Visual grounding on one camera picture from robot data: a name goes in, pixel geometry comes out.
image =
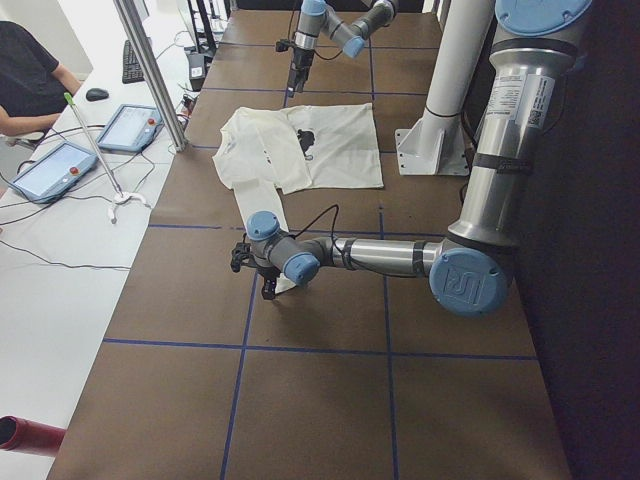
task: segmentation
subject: white table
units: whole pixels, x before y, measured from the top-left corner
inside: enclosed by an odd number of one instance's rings
[[[184,26],[179,16],[161,15],[145,22],[157,55],[173,42]],[[123,103],[153,105],[146,83],[121,83],[121,54],[124,36],[105,39],[113,52],[84,82],[76,94],[76,104],[88,124],[105,124]],[[187,61],[182,48],[174,46],[158,60],[172,101],[177,105],[186,85]],[[85,93],[101,87],[108,100],[89,103]],[[69,108],[54,128],[62,131],[78,126]],[[65,137],[88,147],[82,132]],[[61,139],[45,141],[34,159],[42,157]],[[140,188],[155,205],[173,160],[174,150],[166,129],[144,152],[155,170]],[[123,190],[131,191],[151,169],[142,157],[106,155]],[[114,190],[100,165],[79,185],[88,184],[71,195],[101,195],[113,198]],[[8,191],[0,206],[23,202]],[[28,249],[48,260],[68,264],[121,265],[130,267],[151,210],[139,202],[117,209],[117,224],[107,218],[109,203],[102,199],[62,199],[34,217],[3,226],[0,239]],[[41,207],[26,204],[0,208],[0,223],[21,218]],[[42,423],[66,427],[98,351],[104,331],[127,278],[127,271],[69,269],[45,265],[40,260],[0,244],[0,416],[14,415]],[[36,480],[46,477],[53,459],[13,452],[0,452],[0,480]]]

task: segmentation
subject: brown floor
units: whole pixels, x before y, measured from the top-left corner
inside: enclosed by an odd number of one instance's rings
[[[288,18],[234,13],[49,478],[569,478],[515,288],[466,319],[426,280],[326,269],[266,302],[230,271],[242,221],[211,156],[239,106],[374,104],[385,188],[283,197],[293,229],[339,203],[343,235],[438,239],[460,211],[464,179],[400,177],[394,154],[424,108],[435,18],[316,60],[287,100],[270,45]]]

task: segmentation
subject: black mouse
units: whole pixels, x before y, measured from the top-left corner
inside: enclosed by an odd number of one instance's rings
[[[95,102],[96,100],[104,100],[105,98],[109,98],[109,92],[102,88],[91,88],[87,90],[86,97],[90,102]]]

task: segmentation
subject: black shirt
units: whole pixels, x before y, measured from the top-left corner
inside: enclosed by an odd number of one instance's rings
[[[0,105],[10,117],[59,113],[67,102],[59,62],[20,25],[0,21]]]

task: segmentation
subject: shirt sleeve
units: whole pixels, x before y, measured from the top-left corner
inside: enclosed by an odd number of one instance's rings
[[[18,28],[16,34],[22,39],[25,46],[33,53],[47,72],[51,73],[58,68],[60,62],[58,62],[58,60],[56,60],[56,58],[51,55],[46,48],[40,45],[33,35],[20,25],[16,25],[16,27]]]

